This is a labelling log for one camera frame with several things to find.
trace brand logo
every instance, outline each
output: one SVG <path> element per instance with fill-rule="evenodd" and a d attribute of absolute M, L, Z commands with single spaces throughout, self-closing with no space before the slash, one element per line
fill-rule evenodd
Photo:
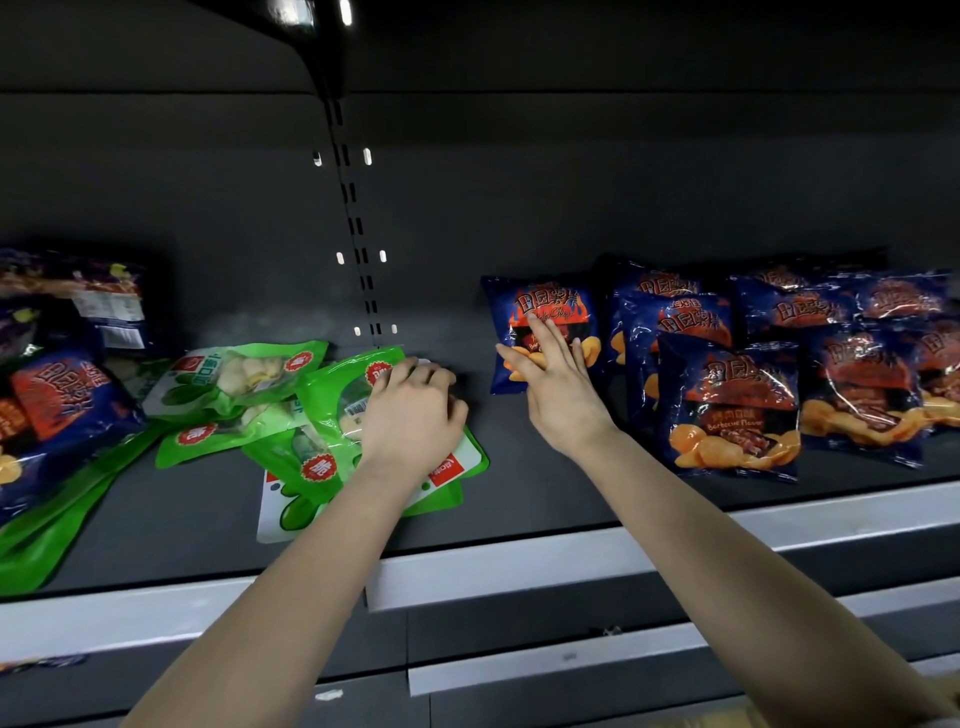
<path fill-rule="evenodd" d="M 315 455 L 303 463 L 300 474 L 304 479 L 314 483 L 322 483 L 337 474 L 337 461 L 329 452 Z"/>
<path fill-rule="evenodd" d="M 296 372 L 297 370 L 305 367 L 311 361 L 313 361 L 312 352 L 300 352 L 296 356 L 291 356 L 289 359 L 287 359 L 287 363 L 283 365 L 283 368 L 288 372 Z"/>
<path fill-rule="evenodd" d="M 430 482 L 433 483 L 435 488 L 439 488 L 463 472 L 464 466 L 460 464 L 460 461 L 457 460 L 457 458 L 450 454 L 446 457 L 444 462 L 440 464 L 437 470 L 427 477 L 430 478 Z"/>
<path fill-rule="evenodd" d="M 196 372 L 204 363 L 202 356 L 184 356 L 171 367 L 175 372 Z"/>
<path fill-rule="evenodd" d="M 380 379 L 384 374 L 393 368 L 393 364 L 388 364 L 385 361 L 374 361 L 373 364 L 367 367 L 367 372 L 364 374 L 364 376 L 367 378 L 367 382 L 370 384 L 370 386 L 373 387 L 378 379 Z"/>
<path fill-rule="evenodd" d="M 209 425 L 201 425 L 199 427 L 191 427 L 186 429 L 177 435 L 177 444 L 178 445 L 196 445 L 197 443 L 203 442 L 206 438 L 212 435 L 217 431 L 216 423 L 210 423 Z"/>

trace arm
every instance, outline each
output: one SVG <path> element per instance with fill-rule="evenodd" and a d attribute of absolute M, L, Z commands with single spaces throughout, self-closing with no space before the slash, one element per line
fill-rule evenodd
<path fill-rule="evenodd" d="M 167 669 L 126 728 L 296 722 L 407 501 L 463 436 L 467 405 L 447 393 L 455 377 L 416 364 L 376 382 L 347 487 Z"/>
<path fill-rule="evenodd" d="M 907 726 L 957 715 L 859 619 L 617 429 L 579 341 L 569 349 L 553 322 L 530 327 L 545 371 L 497 351 L 529 382 L 534 426 L 593 481 L 771 723 Z"/>

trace hand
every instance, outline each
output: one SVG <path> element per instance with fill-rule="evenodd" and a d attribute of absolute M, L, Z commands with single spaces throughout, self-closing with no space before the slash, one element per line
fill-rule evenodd
<path fill-rule="evenodd" d="M 376 381 L 363 421 L 363 460 L 420 485 L 464 436 L 467 403 L 449 394 L 457 377 L 414 356 Z"/>
<path fill-rule="evenodd" d="M 546 369 L 503 344 L 497 344 L 496 351 L 527 380 L 530 422 L 537 432 L 551 448 L 576 461 L 619 430 L 590 383 L 580 339 L 568 347 L 552 319 L 545 324 L 531 316 L 528 322 Z"/>

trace red circular logo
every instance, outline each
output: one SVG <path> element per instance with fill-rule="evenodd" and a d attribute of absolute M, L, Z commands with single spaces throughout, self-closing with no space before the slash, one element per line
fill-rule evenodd
<path fill-rule="evenodd" d="M 296 356 L 291 356 L 287 359 L 287 363 L 283 365 L 283 368 L 288 372 L 295 372 L 298 369 L 302 369 L 307 364 L 313 361 L 312 352 L 300 352 Z"/>
<path fill-rule="evenodd" d="M 199 427 L 191 427 L 186 429 L 177 435 L 177 444 L 178 445 L 196 445 L 197 443 L 203 442 L 206 438 L 212 435 L 217 431 L 216 423 L 210 423 L 209 425 L 200 425 Z"/>
<path fill-rule="evenodd" d="M 306 480 L 322 483 L 337 474 L 337 461 L 333 459 L 333 455 L 329 452 L 323 455 L 315 455 L 303 463 L 300 474 Z"/>
<path fill-rule="evenodd" d="M 367 373 L 365 374 L 367 382 L 369 382 L 370 386 L 373 387 L 376 384 L 376 381 L 380 379 L 384 373 L 389 372 L 393 368 L 393 364 L 388 364 L 385 361 L 374 361 L 373 364 L 367 367 Z"/>

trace forearm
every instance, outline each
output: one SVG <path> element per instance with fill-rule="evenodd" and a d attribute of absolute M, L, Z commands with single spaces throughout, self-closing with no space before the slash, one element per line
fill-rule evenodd
<path fill-rule="evenodd" d="M 417 485 L 398 478 L 361 466 L 124 725 L 292 725 Z"/>
<path fill-rule="evenodd" d="M 578 464 L 768 716 L 952 715 L 864 624 L 629 437 L 617 433 Z"/>

